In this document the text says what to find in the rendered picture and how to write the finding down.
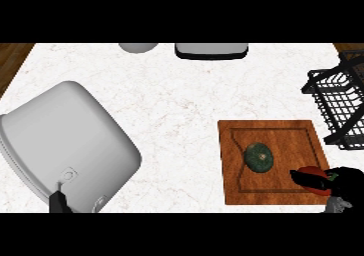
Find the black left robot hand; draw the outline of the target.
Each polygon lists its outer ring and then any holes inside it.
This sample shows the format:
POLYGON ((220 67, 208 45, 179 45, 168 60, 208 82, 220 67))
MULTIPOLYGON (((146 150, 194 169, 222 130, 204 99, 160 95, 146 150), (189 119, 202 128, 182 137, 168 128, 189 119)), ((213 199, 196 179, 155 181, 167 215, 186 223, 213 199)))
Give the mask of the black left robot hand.
POLYGON ((50 213, 71 213, 72 210, 67 205, 67 197, 61 192, 62 183, 56 183, 56 190, 49 196, 49 212, 50 213))

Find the grey rounded object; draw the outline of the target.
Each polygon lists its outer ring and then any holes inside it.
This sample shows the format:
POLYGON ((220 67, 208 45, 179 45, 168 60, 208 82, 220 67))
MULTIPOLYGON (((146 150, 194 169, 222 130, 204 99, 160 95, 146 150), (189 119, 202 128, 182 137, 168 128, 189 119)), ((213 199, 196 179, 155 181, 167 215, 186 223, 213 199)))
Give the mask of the grey rounded object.
POLYGON ((140 54, 152 50, 157 43, 120 43, 118 46, 127 53, 140 54))

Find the red bell pepper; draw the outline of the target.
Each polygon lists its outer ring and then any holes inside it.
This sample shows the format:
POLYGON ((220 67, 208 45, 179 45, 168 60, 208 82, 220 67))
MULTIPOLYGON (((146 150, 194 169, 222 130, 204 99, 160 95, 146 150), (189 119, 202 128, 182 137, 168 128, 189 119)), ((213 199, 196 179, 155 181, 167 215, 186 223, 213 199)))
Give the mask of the red bell pepper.
POLYGON ((304 166, 290 171, 294 183, 310 193, 329 196, 331 189, 326 187, 328 175, 316 166, 304 166))

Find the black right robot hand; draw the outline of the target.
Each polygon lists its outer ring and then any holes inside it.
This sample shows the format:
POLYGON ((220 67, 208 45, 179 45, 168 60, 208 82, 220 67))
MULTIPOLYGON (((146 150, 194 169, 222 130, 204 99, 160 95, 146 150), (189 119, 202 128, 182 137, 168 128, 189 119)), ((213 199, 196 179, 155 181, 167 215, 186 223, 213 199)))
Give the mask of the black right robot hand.
POLYGON ((341 197, 352 203, 353 208, 344 214, 364 214, 364 172, 349 167, 337 167, 322 170, 328 175, 326 187, 331 196, 341 197))

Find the dark green round vegetable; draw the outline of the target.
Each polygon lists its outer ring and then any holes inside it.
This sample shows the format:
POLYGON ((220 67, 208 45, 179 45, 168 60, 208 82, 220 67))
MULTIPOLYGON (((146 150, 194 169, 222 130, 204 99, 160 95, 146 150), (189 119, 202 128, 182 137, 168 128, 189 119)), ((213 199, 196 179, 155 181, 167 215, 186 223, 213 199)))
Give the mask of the dark green round vegetable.
POLYGON ((273 166, 273 155, 263 143, 251 143, 244 151, 244 162, 254 173, 266 173, 273 166))

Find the brown wooden cutting board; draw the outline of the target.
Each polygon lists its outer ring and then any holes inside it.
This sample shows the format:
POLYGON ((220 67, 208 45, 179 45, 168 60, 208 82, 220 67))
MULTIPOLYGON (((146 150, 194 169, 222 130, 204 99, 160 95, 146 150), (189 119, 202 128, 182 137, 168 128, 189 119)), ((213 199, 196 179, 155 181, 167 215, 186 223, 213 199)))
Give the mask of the brown wooden cutting board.
POLYGON ((290 171, 304 166, 329 168, 310 120, 220 120, 219 142, 226 205, 323 205, 291 180, 290 171), (251 143, 263 143, 273 155, 266 173, 244 162, 251 143))

